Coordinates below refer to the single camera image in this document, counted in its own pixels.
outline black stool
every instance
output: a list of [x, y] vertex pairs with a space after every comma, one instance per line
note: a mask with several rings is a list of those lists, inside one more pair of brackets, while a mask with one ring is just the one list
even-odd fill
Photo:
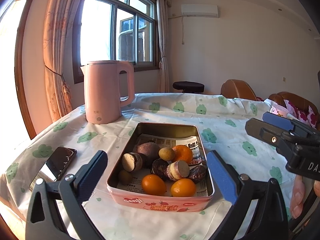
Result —
[[182, 90], [183, 93], [203, 93], [204, 92], [204, 84], [190, 82], [190, 81], [179, 81], [173, 83], [173, 88], [177, 90]]

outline smartphone screen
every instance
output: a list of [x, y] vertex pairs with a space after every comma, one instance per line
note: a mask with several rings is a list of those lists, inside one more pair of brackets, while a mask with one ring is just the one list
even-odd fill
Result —
[[45, 182], [60, 180], [76, 153], [75, 149], [58, 147], [33, 179], [29, 189], [32, 191], [36, 180], [40, 178]]

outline tablecloth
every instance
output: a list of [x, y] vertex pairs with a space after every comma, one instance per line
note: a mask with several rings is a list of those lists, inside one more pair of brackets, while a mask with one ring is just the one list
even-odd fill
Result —
[[[107, 178], [139, 122], [165, 122], [195, 125], [201, 133], [205, 152], [216, 150], [238, 173], [254, 180], [276, 178], [289, 207], [294, 174], [286, 171], [286, 160], [275, 148], [246, 134], [245, 122], [262, 119], [271, 103], [223, 96], [183, 93], [136, 94], [134, 101], [122, 108], [122, 116], [103, 125], [88, 123], [85, 107], [80, 106], [37, 135], [30, 145], [0, 177], [0, 197], [25, 218], [31, 197], [29, 184], [58, 146], [74, 148], [78, 154], [68, 168], [75, 174], [88, 163], [97, 150], [108, 153], [108, 166], [90, 199], [83, 203], [89, 217], [106, 239], [110, 240], [202, 240], [208, 239], [228, 212], [216, 187], [209, 206], [202, 212], [171, 213], [147, 211], [115, 203], [107, 190]], [[68, 217], [65, 224], [77, 238]], [[236, 238], [243, 236], [249, 225], [255, 203], [252, 201]]]

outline orange fruit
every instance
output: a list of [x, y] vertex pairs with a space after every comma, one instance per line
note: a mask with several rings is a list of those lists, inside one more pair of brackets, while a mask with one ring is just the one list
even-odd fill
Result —
[[173, 197], [192, 197], [196, 193], [196, 184], [191, 179], [179, 179], [171, 186]]
[[155, 174], [149, 174], [142, 179], [142, 189], [149, 195], [162, 196], [165, 194], [167, 187], [164, 181]]
[[179, 160], [185, 161], [186, 163], [190, 164], [192, 161], [192, 151], [189, 147], [185, 145], [176, 145], [175, 147], [172, 148], [175, 152], [175, 156], [172, 160], [172, 162], [176, 162]]

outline white wall-mounted air conditioner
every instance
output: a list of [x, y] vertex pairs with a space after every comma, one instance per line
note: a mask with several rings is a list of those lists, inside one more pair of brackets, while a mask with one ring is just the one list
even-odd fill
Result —
[[182, 4], [181, 13], [183, 16], [219, 18], [218, 6], [210, 4]]

